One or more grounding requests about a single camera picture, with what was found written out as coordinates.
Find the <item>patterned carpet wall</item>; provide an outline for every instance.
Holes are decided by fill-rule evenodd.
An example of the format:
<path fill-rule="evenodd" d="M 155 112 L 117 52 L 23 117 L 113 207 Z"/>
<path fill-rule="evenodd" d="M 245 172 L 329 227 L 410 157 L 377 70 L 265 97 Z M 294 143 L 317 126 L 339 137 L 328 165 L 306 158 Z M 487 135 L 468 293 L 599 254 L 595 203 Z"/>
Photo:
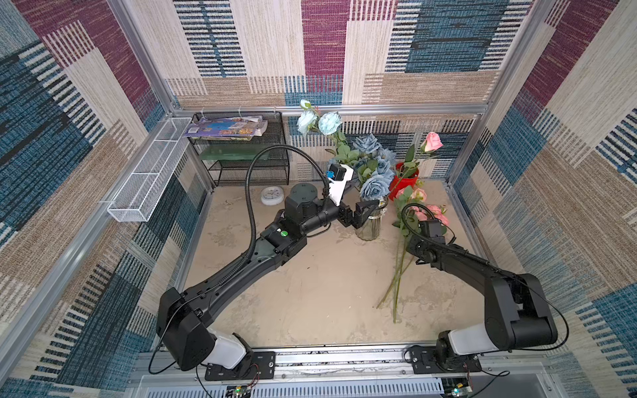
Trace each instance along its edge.
<path fill-rule="evenodd" d="M 0 334 L 163 110 L 106 0 L 0 0 Z"/>
<path fill-rule="evenodd" d="M 112 220 L 0 397 L 118 397 L 151 349 L 159 297 L 175 284 L 206 197 L 184 155 L 147 223 Z"/>
<path fill-rule="evenodd" d="M 184 108 L 313 104 L 481 103 L 532 0 L 131 0 L 159 74 Z M 350 117 L 404 154 L 423 132 L 445 135 L 422 176 L 445 177 L 474 115 Z M 321 137 L 290 142 L 327 161 Z M 291 178 L 310 178 L 292 159 Z"/>
<path fill-rule="evenodd" d="M 0 334 L 163 115 L 106 0 L 0 0 Z M 111 222 L 1 397 L 121 391 L 204 197 L 184 157 L 148 223 Z"/>
<path fill-rule="evenodd" d="M 490 256 L 566 315 L 572 397 L 637 394 L 635 43 L 637 2 L 559 0 L 455 183 Z"/>

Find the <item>metal mesh basket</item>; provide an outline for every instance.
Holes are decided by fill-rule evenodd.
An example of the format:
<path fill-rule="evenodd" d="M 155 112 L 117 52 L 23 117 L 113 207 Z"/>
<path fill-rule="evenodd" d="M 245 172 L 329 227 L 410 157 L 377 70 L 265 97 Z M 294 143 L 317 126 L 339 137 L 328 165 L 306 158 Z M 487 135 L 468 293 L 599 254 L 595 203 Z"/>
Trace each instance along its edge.
<path fill-rule="evenodd" d="M 182 138 L 190 118 L 171 118 L 164 124 L 144 156 L 109 205 L 119 222 L 150 219 L 189 142 Z"/>
<path fill-rule="evenodd" d="M 250 141 L 219 141 L 203 138 L 190 138 L 197 153 L 201 155 L 209 145 L 274 145 L 285 144 L 285 133 L 283 131 L 283 118 L 280 112 L 204 112 L 195 113 L 192 117 L 194 122 L 198 122 L 202 117 L 207 119 L 241 116 L 262 116 L 268 121 L 268 128 L 261 137 L 253 137 Z M 229 185 L 242 185 L 251 160 L 217 160 L 210 164 L 204 161 L 206 169 L 210 172 L 215 184 L 218 187 Z M 252 172 L 250 184 L 257 185 L 287 185 L 290 181 L 290 158 L 286 150 L 276 149 L 268 152 L 259 160 Z"/>

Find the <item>beige floor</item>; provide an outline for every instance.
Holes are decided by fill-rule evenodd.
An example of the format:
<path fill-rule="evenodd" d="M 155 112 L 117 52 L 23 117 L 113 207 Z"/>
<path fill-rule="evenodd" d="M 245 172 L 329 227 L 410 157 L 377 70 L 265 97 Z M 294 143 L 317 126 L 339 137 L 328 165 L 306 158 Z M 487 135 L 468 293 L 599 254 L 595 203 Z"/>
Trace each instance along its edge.
<path fill-rule="evenodd" d="M 283 207 L 261 204 L 261 188 L 252 189 L 257 233 Z M 427 181 L 424 188 L 428 204 L 447 206 L 456 243 L 472 251 L 442 182 Z M 355 203 L 355 190 L 345 200 Z M 397 323 L 389 305 L 375 308 L 394 272 L 395 217 L 390 205 L 381 236 L 371 242 L 360 240 L 352 227 L 333 223 L 330 231 L 311 238 L 290 262 L 230 303 L 212 327 L 237 332 L 252 346 L 288 346 L 427 340 L 442 330 L 482 322 L 481 294 L 447 273 L 414 264 L 403 275 Z M 216 189 L 186 286 L 218 271 L 249 242 L 243 188 Z"/>

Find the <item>white wire basket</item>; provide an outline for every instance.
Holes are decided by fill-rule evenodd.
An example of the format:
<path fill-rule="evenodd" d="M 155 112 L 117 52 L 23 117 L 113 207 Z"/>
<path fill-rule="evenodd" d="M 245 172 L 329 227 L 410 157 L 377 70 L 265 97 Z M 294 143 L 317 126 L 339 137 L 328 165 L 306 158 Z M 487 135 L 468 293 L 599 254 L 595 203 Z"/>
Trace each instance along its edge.
<path fill-rule="evenodd" d="M 190 121 L 187 117 L 175 117 L 164 124 L 108 206 L 108 213 L 115 220 L 150 220 L 189 144 L 188 139 L 182 135 Z"/>

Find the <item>black wire shelf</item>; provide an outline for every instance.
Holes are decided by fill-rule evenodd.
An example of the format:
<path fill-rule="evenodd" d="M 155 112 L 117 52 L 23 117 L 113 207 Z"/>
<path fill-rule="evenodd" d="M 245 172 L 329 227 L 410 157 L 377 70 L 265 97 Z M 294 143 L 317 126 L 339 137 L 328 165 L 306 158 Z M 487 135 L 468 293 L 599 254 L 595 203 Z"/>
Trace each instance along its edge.
<path fill-rule="evenodd" d="M 202 117 L 207 119 L 231 118 L 242 116 L 262 116 L 268 121 L 268 128 L 261 137 L 253 137 L 250 141 L 221 141 L 190 137 L 190 142 L 201 157 L 201 161 L 218 187 L 243 185 L 248 167 L 252 162 L 246 160 L 206 160 L 202 153 L 211 145 L 217 148 L 223 145 L 252 146 L 255 152 L 275 144 L 286 144 L 283 130 L 283 118 L 280 112 L 204 112 L 195 113 L 192 117 L 198 122 Z M 250 185 L 288 185 L 290 182 L 290 157 L 286 150 L 276 149 L 265 153 L 255 164 L 250 178 Z"/>

